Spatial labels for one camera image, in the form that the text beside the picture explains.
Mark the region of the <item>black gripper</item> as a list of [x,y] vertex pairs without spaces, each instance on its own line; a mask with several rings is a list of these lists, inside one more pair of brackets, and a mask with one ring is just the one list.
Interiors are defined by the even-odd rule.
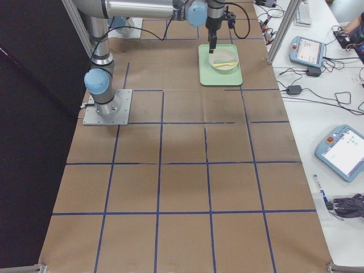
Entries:
[[235,20],[236,20],[236,15],[231,11],[227,11],[226,21],[229,28],[235,28]]
[[214,53],[217,44],[217,32],[221,28],[221,23],[225,12],[224,0],[207,0],[206,28],[208,29],[209,53]]

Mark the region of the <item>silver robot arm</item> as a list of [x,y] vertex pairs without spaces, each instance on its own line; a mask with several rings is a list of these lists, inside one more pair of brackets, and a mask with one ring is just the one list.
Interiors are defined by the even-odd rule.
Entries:
[[[236,15],[230,11],[224,11],[222,20],[230,21],[234,23]],[[206,11],[198,11],[193,8],[187,11],[182,20],[186,20],[193,27],[200,27],[204,24],[211,23],[212,18],[209,18]],[[127,33],[131,31],[133,27],[141,27],[143,18],[125,17],[125,16],[115,16],[112,19],[108,19],[107,23],[109,28],[116,30],[119,33]]]
[[83,123],[202,124],[208,102],[225,85],[207,85],[200,65],[209,62],[222,2],[74,1],[88,33],[90,70],[84,83],[90,94]]

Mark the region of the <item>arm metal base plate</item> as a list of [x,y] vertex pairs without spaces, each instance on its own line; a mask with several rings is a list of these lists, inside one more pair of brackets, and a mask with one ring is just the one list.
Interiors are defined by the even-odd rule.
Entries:
[[114,99],[105,105],[94,102],[90,95],[86,103],[83,125],[85,126],[127,126],[129,123],[132,89],[115,89]]
[[110,38],[140,39],[143,18],[115,16],[107,20]]

